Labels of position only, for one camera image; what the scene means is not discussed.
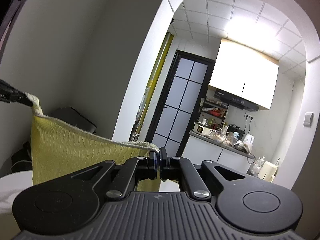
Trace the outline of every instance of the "yellow towel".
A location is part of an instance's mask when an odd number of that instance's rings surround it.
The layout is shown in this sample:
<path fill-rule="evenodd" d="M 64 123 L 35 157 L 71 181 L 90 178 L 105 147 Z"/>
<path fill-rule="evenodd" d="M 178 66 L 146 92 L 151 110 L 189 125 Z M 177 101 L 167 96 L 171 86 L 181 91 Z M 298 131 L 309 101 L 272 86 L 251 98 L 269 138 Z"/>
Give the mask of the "yellow towel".
<path fill-rule="evenodd" d="M 119 143 L 85 132 L 59 119 L 43 115 L 37 97 L 31 128 L 33 184 L 39 184 L 104 160 L 123 164 L 136 156 L 148 156 L 159 149 L 147 142 Z M 160 179 L 139 182 L 138 191 L 159 191 Z"/>

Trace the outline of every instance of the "paper towel roll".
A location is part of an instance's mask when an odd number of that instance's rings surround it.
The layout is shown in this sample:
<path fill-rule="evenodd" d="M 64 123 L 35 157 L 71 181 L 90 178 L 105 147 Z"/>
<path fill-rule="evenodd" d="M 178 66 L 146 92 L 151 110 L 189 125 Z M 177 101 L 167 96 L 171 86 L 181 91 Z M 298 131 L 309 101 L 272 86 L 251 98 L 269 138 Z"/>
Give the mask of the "paper towel roll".
<path fill-rule="evenodd" d="M 265 162 L 258 174 L 258 178 L 266 181 L 271 181 L 272 175 L 276 173 L 277 169 L 278 169 L 277 165 L 274 165 L 273 163 L 270 163 L 270 162 Z"/>

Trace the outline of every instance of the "tiled ceiling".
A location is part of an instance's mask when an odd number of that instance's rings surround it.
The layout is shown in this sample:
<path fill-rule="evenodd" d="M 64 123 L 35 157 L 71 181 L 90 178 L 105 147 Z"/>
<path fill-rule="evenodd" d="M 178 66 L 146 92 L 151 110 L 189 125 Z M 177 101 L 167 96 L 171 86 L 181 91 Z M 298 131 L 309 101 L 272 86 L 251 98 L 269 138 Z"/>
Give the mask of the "tiled ceiling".
<path fill-rule="evenodd" d="M 210 43 L 210 37 L 234 40 L 278 59 L 279 72 L 290 79 L 305 77 L 306 53 L 300 33 L 286 15 L 268 3 L 259 0 L 184 0 L 173 19 L 168 31 L 175 36 L 201 44 Z M 260 41 L 266 36 L 272 39 L 268 42 L 250 40 L 250 35 L 244 33 L 250 33 L 251 29 L 256 29 L 252 36 L 261 35 Z"/>

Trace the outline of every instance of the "yellow pole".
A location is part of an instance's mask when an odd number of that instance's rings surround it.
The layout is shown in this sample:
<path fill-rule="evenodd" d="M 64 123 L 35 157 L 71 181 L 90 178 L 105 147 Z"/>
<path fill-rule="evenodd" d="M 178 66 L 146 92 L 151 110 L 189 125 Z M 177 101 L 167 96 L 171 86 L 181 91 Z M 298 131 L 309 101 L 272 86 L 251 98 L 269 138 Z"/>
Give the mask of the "yellow pole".
<path fill-rule="evenodd" d="M 147 88 L 149 88 L 149 90 L 148 90 L 147 98 L 145 100 L 145 105 L 144 105 L 144 108 L 143 108 L 143 111 L 142 111 L 142 114 L 140 117 L 140 122 L 139 122 L 139 126 L 137 128 L 136 133 L 140 133 L 141 127 L 144 122 L 144 118 L 146 117 L 146 114 L 147 114 L 147 111 L 148 111 L 148 108 L 149 108 L 149 105 L 151 102 L 151 98 L 152 98 L 153 93 L 155 91 L 156 84 L 158 82 L 165 58 L 167 57 L 169 48 L 171 46 L 172 40 L 173 40 L 173 35 L 171 33 L 167 33 L 164 37 L 163 42 L 162 42 L 160 51 L 158 53 L 156 62 L 153 66 L 153 69 L 152 69 L 152 72 L 150 74 L 150 78 L 149 78 L 149 81 L 147 84 Z"/>

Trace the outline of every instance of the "countertop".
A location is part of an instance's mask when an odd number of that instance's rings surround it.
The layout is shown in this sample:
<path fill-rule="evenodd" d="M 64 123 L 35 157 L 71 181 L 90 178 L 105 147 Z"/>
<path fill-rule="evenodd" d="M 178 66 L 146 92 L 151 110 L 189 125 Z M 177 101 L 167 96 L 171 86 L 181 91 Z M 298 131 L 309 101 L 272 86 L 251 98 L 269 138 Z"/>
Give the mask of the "countertop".
<path fill-rule="evenodd" d="M 237 150 L 237 149 L 235 149 L 235 148 L 233 148 L 233 147 L 231 147 L 231 146 L 225 145 L 225 144 L 220 143 L 220 142 L 217 142 L 217 141 L 215 141 L 215 140 L 211 140 L 211 139 L 209 139 L 209 138 L 207 138 L 207 137 L 204 137 L 204 136 L 202 136 L 202 135 L 200 135 L 200 134 L 195 133 L 193 130 L 191 130 L 191 131 L 189 132 L 189 134 L 192 135 L 192 136 L 194 136 L 194 137 L 196 137 L 196 138 L 198 138 L 198 139 L 204 140 L 204 141 L 206 141 L 206 142 L 212 143 L 212 144 L 214 144 L 214 145 L 216 145 L 216 146 L 219 146 L 219 147 L 221 147 L 221 148 L 224 148 L 224 149 L 227 149 L 227 150 L 232 151 L 232 152 L 234 152 L 234 153 L 240 154 L 240 155 L 242 155 L 242 156 L 244 156 L 244 157 L 248 157 L 248 158 L 251 159 L 251 160 L 254 160 L 254 159 L 255 159 L 255 157 L 254 157 L 252 154 L 246 154 L 246 153 L 244 153 L 244 152 L 242 152 L 242 151 L 239 151 L 239 150 Z"/>

